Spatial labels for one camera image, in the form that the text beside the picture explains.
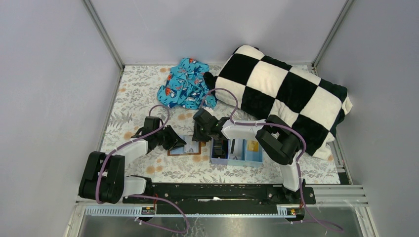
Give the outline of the floral patterned table mat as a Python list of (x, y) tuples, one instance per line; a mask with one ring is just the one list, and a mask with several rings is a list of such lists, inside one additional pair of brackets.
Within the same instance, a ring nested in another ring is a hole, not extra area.
[[(193, 110), (160, 107), (157, 91), (166, 81), (170, 66), (126, 66), (110, 113), (101, 151), (108, 153), (127, 142), (143, 126), (148, 114), (169, 119), (179, 135), (193, 134)], [(199, 155), (169, 156), (162, 147), (126, 166), (127, 175), (150, 177), (154, 182), (174, 183), (275, 183), (282, 182), (278, 164), (267, 156), (259, 167), (218, 165), (210, 161), (210, 144)]]

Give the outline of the blue three-compartment organizer box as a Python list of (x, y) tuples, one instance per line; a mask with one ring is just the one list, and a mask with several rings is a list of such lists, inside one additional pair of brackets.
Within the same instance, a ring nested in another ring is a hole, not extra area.
[(243, 140), (243, 150), (242, 150), (242, 156), (236, 157), (232, 156), (230, 154), (230, 146), (231, 146), (231, 140), (228, 141), (228, 156), (226, 159), (221, 158), (212, 158), (211, 152), (212, 147), (210, 150), (210, 160), (213, 164), (221, 164), (221, 165), (233, 165), (233, 166), (250, 166), (250, 167), (259, 167), (263, 163), (263, 150), (262, 147), (259, 144), (259, 151), (254, 152), (248, 152), (247, 151), (247, 141)]

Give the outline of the black item in organizer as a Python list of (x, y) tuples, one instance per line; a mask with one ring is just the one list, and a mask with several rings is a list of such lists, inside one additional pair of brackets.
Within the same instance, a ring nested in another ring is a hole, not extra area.
[(226, 159), (227, 156), (228, 156), (228, 141), (213, 140), (211, 157)]

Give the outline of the aluminium frame rail front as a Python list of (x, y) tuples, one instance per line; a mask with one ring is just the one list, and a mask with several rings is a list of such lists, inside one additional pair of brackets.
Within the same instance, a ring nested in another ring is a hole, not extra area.
[(153, 183), (111, 204), (80, 198), (65, 236), (376, 237), (360, 185), (306, 185), (289, 201), (279, 184)]

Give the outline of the white VIP credit card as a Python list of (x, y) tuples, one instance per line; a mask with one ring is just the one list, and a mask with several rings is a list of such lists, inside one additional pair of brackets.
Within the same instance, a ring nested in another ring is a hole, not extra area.
[(194, 141), (192, 135), (188, 135), (184, 137), (184, 141), (186, 142), (184, 146), (184, 152), (187, 154), (196, 154), (200, 151), (200, 142)]

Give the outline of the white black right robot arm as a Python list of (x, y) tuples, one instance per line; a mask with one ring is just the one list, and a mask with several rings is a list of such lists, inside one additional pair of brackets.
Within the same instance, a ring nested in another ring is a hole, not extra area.
[(304, 187), (298, 161), (306, 150), (306, 141), (276, 115), (257, 121), (238, 121), (229, 117), (217, 119), (205, 109), (194, 116), (194, 136), (198, 141), (256, 141), (268, 157), (279, 164), (282, 189), (273, 193), (272, 201), (298, 203)]

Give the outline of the white black card in organizer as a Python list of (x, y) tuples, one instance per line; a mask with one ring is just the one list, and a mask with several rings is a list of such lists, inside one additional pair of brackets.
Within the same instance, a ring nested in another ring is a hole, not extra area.
[(232, 156), (241, 157), (243, 150), (243, 140), (242, 139), (232, 139), (230, 146), (230, 154)]

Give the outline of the brown leather card holder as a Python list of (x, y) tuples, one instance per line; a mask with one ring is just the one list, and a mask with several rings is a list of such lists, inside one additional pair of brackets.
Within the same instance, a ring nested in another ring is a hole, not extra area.
[(200, 155), (202, 147), (206, 145), (205, 142), (193, 141), (192, 135), (181, 136), (181, 138), (186, 142), (186, 144), (169, 150), (168, 156)]

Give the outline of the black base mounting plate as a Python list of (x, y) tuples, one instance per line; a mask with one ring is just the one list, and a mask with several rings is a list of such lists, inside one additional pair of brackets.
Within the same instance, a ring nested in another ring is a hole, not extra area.
[[(298, 203), (277, 202), (270, 198), (281, 191), (282, 185), (272, 184), (172, 184), (157, 183), (151, 185), (146, 198), (123, 198), (125, 204), (149, 204), (157, 209), (157, 214), (239, 214), (268, 215), (278, 214), (277, 206), (289, 205), (299, 208)], [(316, 204), (313, 188), (302, 190), (305, 203)]]

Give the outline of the yellow card in organizer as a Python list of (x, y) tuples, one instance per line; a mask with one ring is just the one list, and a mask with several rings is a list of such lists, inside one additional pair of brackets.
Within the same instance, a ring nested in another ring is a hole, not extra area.
[(248, 140), (247, 141), (247, 151), (248, 152), (258, 152), (259, 151), (259, 143), (257, 141)]

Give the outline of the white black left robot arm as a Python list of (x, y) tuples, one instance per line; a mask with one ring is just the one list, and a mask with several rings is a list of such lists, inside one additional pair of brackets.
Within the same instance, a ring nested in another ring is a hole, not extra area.
[(94, 151), (87, 158), (78, 195), (102, 203), (117, 203), (121, 198), (142, 195), (151, 180), (125, 173), (126, 165), (150, 153), (157, 146), (170, 151), (186, 142), (161, 118), (148, 116), (130, 140), (110, 153)]

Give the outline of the blue shark print cloth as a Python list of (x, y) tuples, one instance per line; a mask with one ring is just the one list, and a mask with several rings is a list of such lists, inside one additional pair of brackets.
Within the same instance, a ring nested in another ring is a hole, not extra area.
[(209, 65), (195, 59), (181, 59), (170, 69), (166, 83), (159, 88), (158, 101), (170, 108), (180, 106), (196, 110), (203, 103), (213, 109), (217, 100), (213, 95), (206, 95), (209, 88), (204, 81), (204, 74), (209, 70)]

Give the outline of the black white checkered pillow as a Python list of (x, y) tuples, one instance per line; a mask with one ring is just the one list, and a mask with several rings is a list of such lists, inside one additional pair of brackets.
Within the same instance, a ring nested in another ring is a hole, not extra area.
[(289, 65), (250, 45), (238, 47), (221, 70), (204, 74), (214, 96), (255, 117), (276, 115), (306, 141), (306, 152), (327, 160), (336, 128), (351, 111), (346, 87)]

